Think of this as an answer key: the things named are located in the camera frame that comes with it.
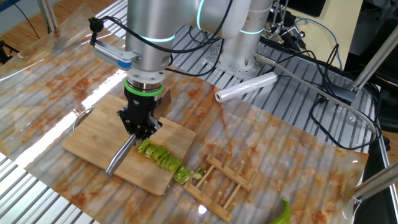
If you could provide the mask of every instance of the plastic wrap roll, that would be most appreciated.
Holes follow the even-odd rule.
[[[245,93],[257,90],[258,88],[271,85],[275,83],[276,80],[277,75],[274,72],[269,72],[267,74],[253,78],[252,80],[248,80],[224,90],[217,91],[215,93],[215,97],[217,102],[221,103],[237,96],[241,96]]]

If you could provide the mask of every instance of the cutting board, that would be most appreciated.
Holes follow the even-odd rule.
[[[106,169],[112,157],[129,138],[120,117],[116,114],[127,102],[106,95],[94,111],[62,143],[62,147],[101,169]],[[169,153],[183,160],[195,138],[195,132],[165,118],[163,126],[150,138],[156,146],[164,146]],[[116,176],[154,194],[163,195],[172,173],[156,165],[154,159],[138,153],[134,146],[114,173]]]

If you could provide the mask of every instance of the green vegetable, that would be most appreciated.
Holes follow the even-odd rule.
[[[185,184],[189,179],[190,173],[191,172],[185,166],[181,166],[174,174],[173,179],[180,184]]]
[[[270,224],[289,224],[290,217],[292,216],[292,211],[290,210],[290,206],[286,198],[282,198],[284,201],[284,210],[282,213]]]
[[[202,176],[201,173],[199,173],[199,172],[194,172],[194,173],[193,173],[193,178],[194,178],[195,180],[200,180],[202,177],[203,177],[203,176]]]
[[[173,155],[170,155],[170,156],[169,156],[169,159],[167,159],[165,168],[168,169],[168,170],[170,170],[170,171],[172,171],[172,168],[178,163],[178,161],[179,161],[179,159],[177,159],[177,158],[176,158],[175,156],[173,156]]]
[[[167,155],[167,157],[162,161],[162,163],[159,165],[161,168],[164,168],[166,166],[166,163],[168,159],[170,158],[170,154]]]
[[[156,151],[157,147],[155,145],[151,145],[147,148],[145,152],[145,156],[148,158],[152,158],[152,154]]]
[[[205,168],[203,168],[203,167],[197,168],[197,169],[195,170],[195,172],[200,172],[200,171],[202,171],[202,170],[203,170],[204,173],[207,172],[207,170],[206,170]]]
[[[175,158],[173,163],[171,163],[171,165],[169,166],[169,171],[174,173],[181,166],[181,164],[182,164],[181,159]]]
[[[150,145],[151,143],[148,140],[143,140],[141,145],[138,147],[138,152],[145,152]]]
[[[158,159],[158,161],[156,162],[156,165],[160,166],[160,164],[163,162],[163,160],[167,159],[169,156],[169,153],[166,151],[162,154],[162,156],[160,157],[160,159]]]
[[[156,151],[152,154],[152,158],[158,161],[163,153],[167,152],[167,149],[163,146],[159,146]]]
[[[165,168],[174,173],[173,179],[180,184],[185,184],[189,180],[191,172],[185,167],[181,166],[182,161],[177,159],[175,156],[170,155],[167,149],[163,146],[156,147],[152,145],[149,141],[145,140],[138,147],[139,152],[144,152],[145,156],[148,158],[153,158],[156,160],[156,165],[161,168]],[[202,179],[202,174],[206,172],[205,168],[197,168],[193,174],[195,180]]]

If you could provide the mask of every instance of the wooden rack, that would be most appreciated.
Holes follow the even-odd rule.
[[[211,154],[206,158],[206,162],[211,164],[211,167],[207,170],[206,174],[197,183],[197,185],[196,186],[192,185],[193,171],[191,171],[189,181],[184,185],[184,189],[190,195],[195,197],[199,202],[201,202],[205,207],[207,207],[216,215],[218,215],[220,218],[222,218],[224,221],[230,222],[233,217],[232,211],[236,206],[236,202],[233,202],[231,204],[233,198],[235,197],[236,193],[240,188],[243,188],[246,191],[250,191],[252,187],[252,182],[257,174],[257,170],[254,171],[252,176],[250,176],[249,180],[246,180],[244,177],[240,176],[239,174],[244,165],[244,161],[241,161],[236,171],[233,171],[228,167],[228,162],[231,159],[230,152],[227,153],[222,162],[216,159],[214,157],[214,154],[215,154],[215,147],[213,148]],[[211,199],[209,196],[206,195],[206,189],[208,185],[206,178],[210,175],[210,173],[213,171],[214,168],[216,168],[218,171],[220,171],[222,174],[224,174],[225,176],[227,176],[229,179],[231,179],[233,182],[237,184],[236,188],[232,192],[231,196],[229,196],[224,206],[221,206],[218,203],[223,194],[222,192],[218,192],[215,200]]]

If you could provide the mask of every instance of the green ring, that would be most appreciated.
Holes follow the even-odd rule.
[[[153,92],[148,92],[148,93],[144,93],[138,90],[133,89],[129,83],[127,82],[127,80],[124,81],[124,87],[129,90],[131,93],[135,94],[135,95],[139,95],[139,96],[157,96],[159,94],[161,94],[163,92],[163,84],[160,86],[160,88],[156,91]]]

